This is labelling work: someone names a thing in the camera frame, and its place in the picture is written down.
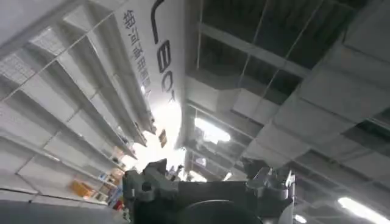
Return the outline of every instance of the orange box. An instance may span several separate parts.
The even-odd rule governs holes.
[[[83,198],[90,198],[95,192],[91,187],[77,180],[72,181],[70,188],[74,193]]]

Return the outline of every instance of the chinese characters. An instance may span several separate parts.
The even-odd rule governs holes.
[[[143,54],[144,52],[140,42],[140,37],[138,35],[138,29],[133,10],[127,10],[126,12],[124,12],[123,23],[125,28],[128,30],[127,36],[129,36],[131,40],[131,51],[133,52],[133,59],[135,61],[135,64],[137,65],[136,69],[140,75],[142,86],[144,89],[149,89],[151,80],[147,71],[146,59]],[[149,93],[150,90],[145,90],[144,95],[148,97]]]

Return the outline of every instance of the ceiling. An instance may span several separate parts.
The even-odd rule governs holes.
[[[380,4],[201,1],[186,165],[209,180],[245,180],[245,159],[290,167],[309,223],[364,223],[335,203],[343,195],[390,215],[390,56],[366,46],[379,28],[361,34],[381,23]],[[196,117],[231,140],[205,141]]]

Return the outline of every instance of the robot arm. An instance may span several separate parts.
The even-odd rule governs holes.
[[[248,181],[172,182],[164,161],[150,163],[142,174],[127,171],[125,206],[136,224],[267,223],[292,224],[294,175],[263,166]]]

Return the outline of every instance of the bright light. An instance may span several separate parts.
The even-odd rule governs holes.
[[[303,216],[301,216],[301,215],[295,215],[295,216],[294,216],[294,219],[295,219],[297,222],[299,222],[299,223],[306,223],[306,222],[307,222],[306,219],[305,219],[305,217],[303,217]]]
[[[207,182],[206,178],[193,170],[190,170],[190,175],[193,177],[191,182]]]
[[[225,176],[224,181],[229,180],[230,177],[232,177],[232,173],[229,172],[229,173],[227,173],[227,175]]]
[[[351,198],[343,197],[338,200],[343,208],[348,209],[356,216],[367,219],[376,224],[390,224],[390,220],[386,219],[382,215],[378,214],[374,210],[352,200]]]
[[[206,166],[206,159],[205,158],[198,158],[195,160],[195,162],[197,162],[198,164],[202,165],[202,166]]]
[[[212,142],[214,144],[217,144],[218,141],[230,141],[230,135],[226,131],[215,127],[213,124],[203,119],[195,118],[195,126],[204,132],[204,139],[206,141]]]

